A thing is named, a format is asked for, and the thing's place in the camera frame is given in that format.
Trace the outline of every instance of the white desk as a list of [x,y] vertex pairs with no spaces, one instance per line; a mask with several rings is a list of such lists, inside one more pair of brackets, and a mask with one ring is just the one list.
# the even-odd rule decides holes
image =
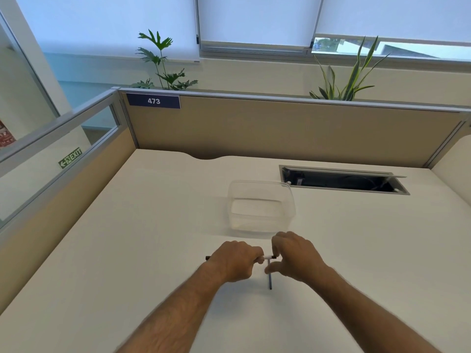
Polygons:
[[[112,352],[222,242],[234,179],[278,166],[392,171],[410,196],[293,188],[291,230],[445,352],[471,351],[471,208],[427,169],[137,150],[0,316],[0,352]],[[262,265],[223,286],[193,352],[360,352],[307,286]]]

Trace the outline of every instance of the red sign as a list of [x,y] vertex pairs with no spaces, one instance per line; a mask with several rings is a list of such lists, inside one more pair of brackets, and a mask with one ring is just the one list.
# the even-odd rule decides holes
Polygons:
[[0,121],[0,148],[6,147],[15,141],[16,140],[13,135],[11,135],[11,132],[9,132],[5,125]]

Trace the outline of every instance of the plant stem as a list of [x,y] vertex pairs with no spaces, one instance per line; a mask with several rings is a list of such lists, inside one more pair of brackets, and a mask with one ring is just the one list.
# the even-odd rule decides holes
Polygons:
[[159,67],[157,67],[157,63],[154,63],[154,65],[156,66],[157,76],[158,76],[158,78],[159,78],[160,86],[161,86],[162,89],[163,89],[162,78],[159,77],[159,75],[160,75],[160,73],[159,73]]
[[[165,70],[165,59],[163,59],[163,56],[162,56],[162,51],[160,51],[160,58],[162,59],[162,65],[163,65],[163,74],[165,75],[165,77],[167,78],[167,71]],[[169,90],[170,90],[170,84],[169,84],[169,81],[167,81],[167,86],[169,87]]]

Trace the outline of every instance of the clear plastic container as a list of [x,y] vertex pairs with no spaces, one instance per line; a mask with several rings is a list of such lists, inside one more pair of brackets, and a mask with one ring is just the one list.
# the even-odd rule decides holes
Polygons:
[[287,231],[296,215],[291,188],[282,182],[233,181],[227,198],[232,229]]

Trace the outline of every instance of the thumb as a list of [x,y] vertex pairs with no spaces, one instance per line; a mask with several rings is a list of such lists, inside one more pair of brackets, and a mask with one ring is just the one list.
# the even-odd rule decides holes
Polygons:
[[265,273],[266,274],[280,273],[282,268],[283,268],[283,263],[281,261],[274,261],[265,268]]

